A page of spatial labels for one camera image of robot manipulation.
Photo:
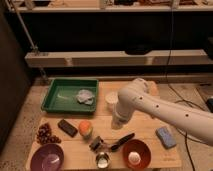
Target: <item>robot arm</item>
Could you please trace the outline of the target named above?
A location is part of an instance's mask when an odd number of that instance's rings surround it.
[[[155,98],[148,94],[145,80],[135,79],[118,92],[116,124],[126,124],[135,110],[150,114],[213,146],[213,115]]]

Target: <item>blue sponge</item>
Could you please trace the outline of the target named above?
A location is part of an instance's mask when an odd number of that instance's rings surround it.
[[[176,146],[175,139],[172,137],[166,126],[158,128],[156,130],[156,134],[166,149],[170,149]]]

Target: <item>wooden board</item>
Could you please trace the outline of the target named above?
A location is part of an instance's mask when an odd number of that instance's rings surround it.
[[[57,127],[57,123],[60,119],[65,118],[68,122],[78,127],[78,124],[82,119],[89,119],[94,127],[92,139],[100,135],[107,143],[113,143],[119,138],[134,132],[135,138],[144,141],[150,148],[152,154],[152,160],[149,168],[169,168],[180,167],[181,160],[177,152],[177,148],[165,150],[161,145],[159,139],[155,135],[155,130],[161,126],[168,126],[164,122],[151,118],[149,115],[135,111],[131,121],[120,130],[111,129],[112,116],[107,108],[107,104],[104,97],[111,91],[117,91],[128,82],[115,81],[115,82],[100,82],[99,83],[99,95],[96,112],[92,117],[77,116],[77,115],[49,115],[45,114],[40,124],[49,122],[53,134],[59,136],[62,139],[60,146],[64,150],[65,161],[62,166],[62,170],[89,170],[97,169],[95,163],[96,155],[90,151],[89,144],[91,142],[85,142],[78,133],[74,138],[69,137]],[[149,82],[150,94],[158,96],[157,86],[154,82]],[[40,147],[40,145],[34,141],[30,154],[27,160],[26,169],[30,168],[30,160],[33,153]],[[116,153],[109,153],[111,169],[124,169],[126,168],[122,160],[122,148]]]
[[[98,0],[54,0],[48,7],[99,8]]]

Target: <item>tiled floor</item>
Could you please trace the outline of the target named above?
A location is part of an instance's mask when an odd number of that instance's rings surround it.
[[[206,106],[196,90],[194,84],[173,84],[173,87],[187,100],[190,100],[206,109]],[[160,97],[169,101],[179,100],[175,93],[166,84],[158,84]],[[32,86],[28,97],[20,111],[19,117],[8,138],[0,156],[0,171],[24,171],[28,153],[35,136],[37,125],[42,116],[40,108],[35,108],[37,99],[43,100],[40,93],[46,91],[47,86]],[[184,137],[175,128],[172,128],[178,143],[178,150],[182,159],[182,168],[162,169],[163,171],[191,171],[191,165],[184,145]],[[213,147],[188,141],[196,171],[210,171],[213,169]]]

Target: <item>can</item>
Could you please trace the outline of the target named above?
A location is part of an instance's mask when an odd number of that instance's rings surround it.
[[[109,156],[105,152],[100,152],[96,156],[96,164],[99,169],[105,169],[109,166]]]

